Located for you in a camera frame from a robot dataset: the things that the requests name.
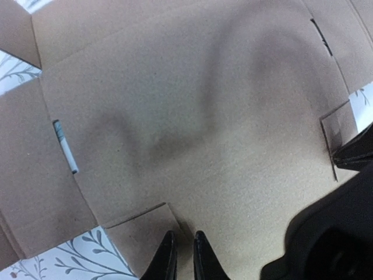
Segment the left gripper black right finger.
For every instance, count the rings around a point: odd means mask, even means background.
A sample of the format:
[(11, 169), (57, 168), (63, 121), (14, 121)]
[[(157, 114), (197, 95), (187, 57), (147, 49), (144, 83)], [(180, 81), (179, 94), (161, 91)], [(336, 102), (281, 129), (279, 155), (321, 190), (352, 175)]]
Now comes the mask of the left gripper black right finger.
[(195, 234), (193, 242), (193, 273), (195, 280), (229, 280), (205, 233)]

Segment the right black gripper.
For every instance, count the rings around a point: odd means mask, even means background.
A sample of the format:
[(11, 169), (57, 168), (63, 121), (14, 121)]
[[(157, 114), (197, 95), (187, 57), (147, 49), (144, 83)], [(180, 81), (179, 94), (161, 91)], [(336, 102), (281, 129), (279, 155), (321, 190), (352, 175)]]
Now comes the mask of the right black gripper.
[(291, 220), (284, 255), (261, 279), (372, 279), (372, 172), (362, 171), (372, 149), (371, 124), (332, 155), (359, 173)]

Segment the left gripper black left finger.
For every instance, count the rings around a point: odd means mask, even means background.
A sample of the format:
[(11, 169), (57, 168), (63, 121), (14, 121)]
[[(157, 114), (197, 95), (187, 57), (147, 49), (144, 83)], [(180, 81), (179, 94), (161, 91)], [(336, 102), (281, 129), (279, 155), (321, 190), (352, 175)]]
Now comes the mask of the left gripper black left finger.
[(175, 232), (169, 230), (140, 280), (176, 280), (176, 278), (177, 240)]

